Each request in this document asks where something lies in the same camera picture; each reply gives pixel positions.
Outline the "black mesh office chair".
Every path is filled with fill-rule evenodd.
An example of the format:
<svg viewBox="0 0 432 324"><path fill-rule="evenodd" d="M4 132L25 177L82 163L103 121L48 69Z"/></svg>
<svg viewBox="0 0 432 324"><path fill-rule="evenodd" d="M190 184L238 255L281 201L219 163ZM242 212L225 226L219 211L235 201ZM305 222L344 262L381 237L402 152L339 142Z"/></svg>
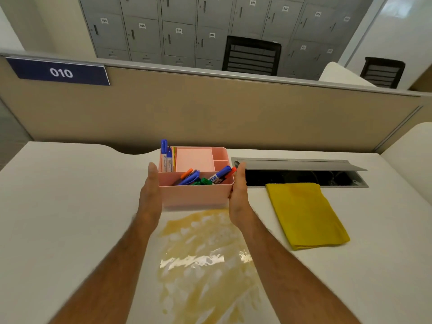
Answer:
<svg viewBox="0 0 432 324"><path fill-rule="evenodd" d="M396 89L405 67L400 60L365 57L360 77L376 87Z"/></svg>
<svg viewBox="0 0 432 324"><path fill-rule="evenodd" d="M277 42L227 36L222 71L277 76L281 52Z"/></svg>

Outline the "person's left hand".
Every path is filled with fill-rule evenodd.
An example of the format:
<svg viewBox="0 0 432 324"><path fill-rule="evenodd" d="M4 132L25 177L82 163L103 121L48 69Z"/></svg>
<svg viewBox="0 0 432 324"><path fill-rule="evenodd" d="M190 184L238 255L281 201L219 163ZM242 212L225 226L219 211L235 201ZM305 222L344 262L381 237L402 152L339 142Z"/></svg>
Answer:
<svg viewBox="0 0 432 324"><path fill-rule="evenodd" d="M141 189L136 217L154 230L162 212L162 193L160 187L147 186L147 178Z"/></svg>

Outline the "person's right hand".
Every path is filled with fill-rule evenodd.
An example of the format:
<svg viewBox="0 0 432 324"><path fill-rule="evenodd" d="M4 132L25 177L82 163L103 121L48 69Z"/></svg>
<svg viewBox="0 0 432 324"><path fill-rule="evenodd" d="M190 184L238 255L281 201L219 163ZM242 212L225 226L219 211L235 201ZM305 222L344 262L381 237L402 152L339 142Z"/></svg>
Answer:
<svg viewBox="0 0 432 324"><path fill-rule="evenodd" d="M230 220L238 229L242 229L255 216L248 200L247 190L248 188L233 188L232 186L229 196Z"/></svg>

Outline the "person's right forearm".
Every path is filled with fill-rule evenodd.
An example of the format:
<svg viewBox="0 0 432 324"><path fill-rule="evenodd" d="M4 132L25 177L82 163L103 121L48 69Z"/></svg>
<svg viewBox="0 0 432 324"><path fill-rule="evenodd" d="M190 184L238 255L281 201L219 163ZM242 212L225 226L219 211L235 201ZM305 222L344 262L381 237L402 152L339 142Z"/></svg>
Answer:
<svg viewBox="0 0 432 324"><path fill-rule="evenodd" d="M348 307L267 230L256 213L231 212L281 324L361 324Z"/></svg>

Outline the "plain blue marker pen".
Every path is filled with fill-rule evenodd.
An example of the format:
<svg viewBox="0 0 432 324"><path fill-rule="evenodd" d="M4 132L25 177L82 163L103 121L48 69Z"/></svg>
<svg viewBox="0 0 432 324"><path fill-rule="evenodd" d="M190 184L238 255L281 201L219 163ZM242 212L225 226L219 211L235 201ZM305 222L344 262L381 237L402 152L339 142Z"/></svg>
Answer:
<svg viewBox="0 0 432 324"><path fill-rule="evenodd" d="M200 170L194 170L191 174L182 179L178 183L178 186L191 185L196 181L200 181Z"/></svg>

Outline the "blue marker with white label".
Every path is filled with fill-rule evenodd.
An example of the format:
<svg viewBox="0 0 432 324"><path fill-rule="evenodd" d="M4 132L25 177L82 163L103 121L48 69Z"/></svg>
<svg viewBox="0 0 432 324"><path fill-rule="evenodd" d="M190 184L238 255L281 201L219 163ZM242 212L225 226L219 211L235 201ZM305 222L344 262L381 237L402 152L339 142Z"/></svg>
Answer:
<svg viewBox="0 0 432 324"><path fill-rule="evenodd" d="M213 174L210 178L208 178L208 180L214 184L214 185L218 185L220 183L222 183L226 176L232 171L232 168L227 165L225 166L223 169L221 169L220 171L218 171L217 173Z"/></svg>

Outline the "pink desk organizer box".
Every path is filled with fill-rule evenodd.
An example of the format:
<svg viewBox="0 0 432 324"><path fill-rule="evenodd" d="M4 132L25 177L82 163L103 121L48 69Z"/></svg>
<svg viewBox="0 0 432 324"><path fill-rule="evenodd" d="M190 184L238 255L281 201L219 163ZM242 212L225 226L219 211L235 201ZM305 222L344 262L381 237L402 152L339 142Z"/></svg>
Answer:
<svg viewBox="0 0 432 324"><path fill-rule="evenodd" d="M200 178L210 178L225 166L231 163L228 150L224 147L212 148L214 171L200 171ZM228 197L234 184L234 177L230 177L218 185L202 186L178 186L181 181L180 176L183 172L161 172L161 148L159 156L159 186L162 193L162 202L166 208L194 208L224 205L228 202Z"/></svg>

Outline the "person's left forearm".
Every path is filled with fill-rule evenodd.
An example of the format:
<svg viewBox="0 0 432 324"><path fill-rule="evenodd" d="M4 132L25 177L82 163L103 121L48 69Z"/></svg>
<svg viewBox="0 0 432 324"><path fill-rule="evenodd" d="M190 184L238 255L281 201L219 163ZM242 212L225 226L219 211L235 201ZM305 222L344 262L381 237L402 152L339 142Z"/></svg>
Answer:
<svg viewBox="0 0 432 324"><path fill-rule="evenodd" d="M126 324L161 212L138 212L117 244L48 324Z"/></svg>

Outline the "beige desk partition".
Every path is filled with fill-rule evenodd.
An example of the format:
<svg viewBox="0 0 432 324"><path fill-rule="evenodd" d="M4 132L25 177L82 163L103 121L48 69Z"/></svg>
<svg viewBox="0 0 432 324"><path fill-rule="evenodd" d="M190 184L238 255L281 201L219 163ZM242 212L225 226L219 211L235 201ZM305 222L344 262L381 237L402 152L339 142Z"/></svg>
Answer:
<svg viewBox="0 0 432 324"><path fill-rule="evenodd" d="M109 86L21 79L7 57L105 66ZM0 100L35 141L382 153L432 93L0 50Z"/></svg>

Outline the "pink sticky note pad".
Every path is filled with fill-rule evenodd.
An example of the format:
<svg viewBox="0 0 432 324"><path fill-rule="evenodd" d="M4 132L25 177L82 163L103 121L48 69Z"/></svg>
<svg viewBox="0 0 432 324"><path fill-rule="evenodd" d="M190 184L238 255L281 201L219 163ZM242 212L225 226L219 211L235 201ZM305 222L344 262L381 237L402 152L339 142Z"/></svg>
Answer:
<svg viewBox="0 0 432 324"><path fill-rule="evenodd" d="M177 147L175 163L176 172L189 169L210 172L215 169L211 147Z"/></svg>

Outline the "yellowish liquid spill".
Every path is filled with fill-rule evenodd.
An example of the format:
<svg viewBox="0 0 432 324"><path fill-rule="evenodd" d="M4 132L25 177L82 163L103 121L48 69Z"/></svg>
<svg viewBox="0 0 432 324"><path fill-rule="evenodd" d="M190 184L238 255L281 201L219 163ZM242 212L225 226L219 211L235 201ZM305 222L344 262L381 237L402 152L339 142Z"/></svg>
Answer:
<svg viewBox="0 0 432 324"><path fill-rule="evenodd" d="M170 220L159 235L159 302L172 324L245 324L261 303L260 280L228 209Z"/></svg>

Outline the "grey metal lockers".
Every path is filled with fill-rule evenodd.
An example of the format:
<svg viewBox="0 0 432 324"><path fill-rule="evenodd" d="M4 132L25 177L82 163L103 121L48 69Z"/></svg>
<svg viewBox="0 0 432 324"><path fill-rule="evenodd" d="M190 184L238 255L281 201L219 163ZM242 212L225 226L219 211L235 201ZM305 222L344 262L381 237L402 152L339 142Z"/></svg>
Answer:
<svg viewBox="0 0 432 324"><path fill-rule="evenodd" d="M281 46L277 76L318 80L373 0L79 0L98 58L222 70L228 36Z"/></svg>

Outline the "blue number sign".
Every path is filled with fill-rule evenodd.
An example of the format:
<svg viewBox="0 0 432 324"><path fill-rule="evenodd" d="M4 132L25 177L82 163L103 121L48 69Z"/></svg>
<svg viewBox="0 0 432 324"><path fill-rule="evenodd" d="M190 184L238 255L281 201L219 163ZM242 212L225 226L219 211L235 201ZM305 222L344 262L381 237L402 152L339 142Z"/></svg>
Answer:
<svg viewBox="0 0 432 324"><path fill-rule="evenodd" d="M6 60L20 79L110 86L103 65L62 63L10 56L6 57Z"/></svg>

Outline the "red marker pen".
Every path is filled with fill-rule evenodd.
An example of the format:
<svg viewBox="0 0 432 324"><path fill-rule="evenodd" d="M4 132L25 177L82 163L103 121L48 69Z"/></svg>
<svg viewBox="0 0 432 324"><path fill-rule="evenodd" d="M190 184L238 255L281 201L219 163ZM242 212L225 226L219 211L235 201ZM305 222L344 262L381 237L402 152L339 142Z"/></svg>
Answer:
<svg viewBox="0 0 432 324"><path fill-rule="evenodd" d="M230 170L230 172L228 172L226 175L224 175L224 176L220 179L219 184L221 184L222 182L224 182L224 181L227 180L228 178L232 177L232 176L235 174L236 171L237 171L237 168L236 168L236 167L232 167L231 170Z"/></svg>

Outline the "yellow cleaning cloth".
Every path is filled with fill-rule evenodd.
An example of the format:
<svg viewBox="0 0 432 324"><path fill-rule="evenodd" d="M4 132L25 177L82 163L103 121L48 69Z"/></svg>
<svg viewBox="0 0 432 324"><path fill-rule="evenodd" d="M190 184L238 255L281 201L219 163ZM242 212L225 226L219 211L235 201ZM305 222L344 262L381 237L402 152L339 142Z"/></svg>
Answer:
<svg viewBox="0 0 432 324"><path fill-rule="evenodd" d="M339 246L350 241L318 184L267 184L266 190L292 250Z"/></svg>

